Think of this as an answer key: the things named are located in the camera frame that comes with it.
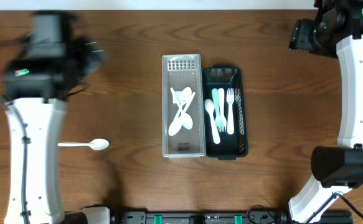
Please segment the white spoon sideways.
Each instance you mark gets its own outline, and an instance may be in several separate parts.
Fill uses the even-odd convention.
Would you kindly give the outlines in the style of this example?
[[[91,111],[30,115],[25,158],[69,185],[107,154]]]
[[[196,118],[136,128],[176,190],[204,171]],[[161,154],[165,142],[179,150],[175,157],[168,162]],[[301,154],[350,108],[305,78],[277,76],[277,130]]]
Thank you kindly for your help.
[[[61,142],[59,147],[89,147],[94,151],[101,151],[110,146],[111,142],[107,139],[97,138],[90,142]]]

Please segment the white fork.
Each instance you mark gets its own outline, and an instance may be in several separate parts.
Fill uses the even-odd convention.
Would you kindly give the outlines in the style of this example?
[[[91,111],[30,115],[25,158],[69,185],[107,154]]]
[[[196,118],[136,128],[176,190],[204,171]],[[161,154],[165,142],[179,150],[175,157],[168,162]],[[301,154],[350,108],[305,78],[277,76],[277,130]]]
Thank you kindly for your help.
[[[218,129],[218,132],[222,133],[224,131],[224,122],[220,114],[220,105],[219,105],[219,92],[217,88],[212,89],[212,99],[215,106],[215,123]]]
[[[227,120],[226,120],[225,114],[224,114],[224,106],[225,106],[225,92],[224,92],[224,89],[219,88],[218,89],[218,94],[219,94],[220,117],[221,117],[222,122],[223,122],[221,132],[224,133],[224,132],[226,132],[226,128],[227,128]]]
[[[233,103],[234,103],[234,91],[233,88],[227,89],[226,100],[228,103],[228,116],[227,116],[227,133],[232,135],[234,133],[234,121],[233,121]]]

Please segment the white spoon bowl down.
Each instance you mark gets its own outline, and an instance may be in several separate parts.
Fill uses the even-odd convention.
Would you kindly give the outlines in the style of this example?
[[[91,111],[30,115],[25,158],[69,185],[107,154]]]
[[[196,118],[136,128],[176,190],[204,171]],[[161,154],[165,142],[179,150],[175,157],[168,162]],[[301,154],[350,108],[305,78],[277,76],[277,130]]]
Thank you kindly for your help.
[[[195,92],[192,93],[190,98],[187,100],[187,103],[185,107],[183,108],[179,102],[179,98],[175,94],[175,92],[172,92],[173,97],[177,100],[177,105],[179,107],[175,118],[173,119],[172,123],[169,126],[168,134],[170,136],[174,136],[178,133],[178,131],[181,129],[181,127],[185,127],[186,129],[191,129],[193,127],[193,120],[189,114],[186,113],[188,107],[190,106],[194,96]]]

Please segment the white spoon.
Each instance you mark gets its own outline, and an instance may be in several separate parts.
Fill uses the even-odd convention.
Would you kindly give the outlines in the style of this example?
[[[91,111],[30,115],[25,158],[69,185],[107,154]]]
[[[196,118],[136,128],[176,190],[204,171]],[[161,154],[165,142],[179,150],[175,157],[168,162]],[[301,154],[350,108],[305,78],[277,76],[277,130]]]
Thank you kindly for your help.
[[[215,118],[214,118],[214,110],[215,110],[214,102],[212,100],[210,100],[210,99],[206,99],[205,102],[204,102],[204,107],[205,107],[206,112],[208,112],[208,114],[209,114],[213,142],[215,144],[219,144],[220,143],[220,136],[219,136],[219,132],[218,132],[218,129],[216,127]]]
[[[182,107],[179,97],[176,95],[176,92],[173,88],[170,88],[173,97],[176,99],[176,104],[178,106],[178,111],[169,126],[169,135],[174,136],[179,132],[181,127],[185,127],[186,129],[191,129],[193,127],[193,120],[192,117],[186,113],[187,109],[189,108],[190,104],[192,103],[195,92],[192,92],[190,87],[186,87],[181,91],[180,96],[183,96],[186,100],[185,107]]]

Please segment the white spoon bowl up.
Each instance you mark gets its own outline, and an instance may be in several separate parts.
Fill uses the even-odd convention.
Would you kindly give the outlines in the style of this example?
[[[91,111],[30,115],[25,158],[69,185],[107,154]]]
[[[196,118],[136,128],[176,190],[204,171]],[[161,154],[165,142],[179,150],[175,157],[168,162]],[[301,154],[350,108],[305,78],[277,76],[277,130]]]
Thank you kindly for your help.
[[[177,95],[177,97],[179,98],[179,102],[181,104],[181,106],[184,108],[187,100],[190,98],[190,96],[192,95],[192,90],[190,87],[185,87],[185,89],[183,89],[182,91],[179,91],[179,94]]]

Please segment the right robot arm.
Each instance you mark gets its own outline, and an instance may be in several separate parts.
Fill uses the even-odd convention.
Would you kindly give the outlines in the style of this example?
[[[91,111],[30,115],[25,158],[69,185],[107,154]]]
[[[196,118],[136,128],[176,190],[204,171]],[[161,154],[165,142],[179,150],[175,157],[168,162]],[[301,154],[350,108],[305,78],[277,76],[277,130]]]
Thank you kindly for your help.
[[[311,177],[288,202],[290,223],[339,223],[328,208],[363,184],[363,1],[314,2],[314,19],[296,21],[289,48],[336,58],[341,69],[341,126],[334,147],[315,147]]]

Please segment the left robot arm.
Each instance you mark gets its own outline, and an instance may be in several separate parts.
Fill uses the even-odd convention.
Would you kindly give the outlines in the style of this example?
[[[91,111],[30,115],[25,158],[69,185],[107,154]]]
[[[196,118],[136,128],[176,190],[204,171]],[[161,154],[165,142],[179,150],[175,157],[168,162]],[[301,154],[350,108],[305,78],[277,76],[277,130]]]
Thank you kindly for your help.
[[[105,205],[64,210],[59,141],[67,99],[105,56],[85,36],[74,37],[75,15],[37,11],[32,33],[3,73],[11,140],[6,223],[110,223]]]

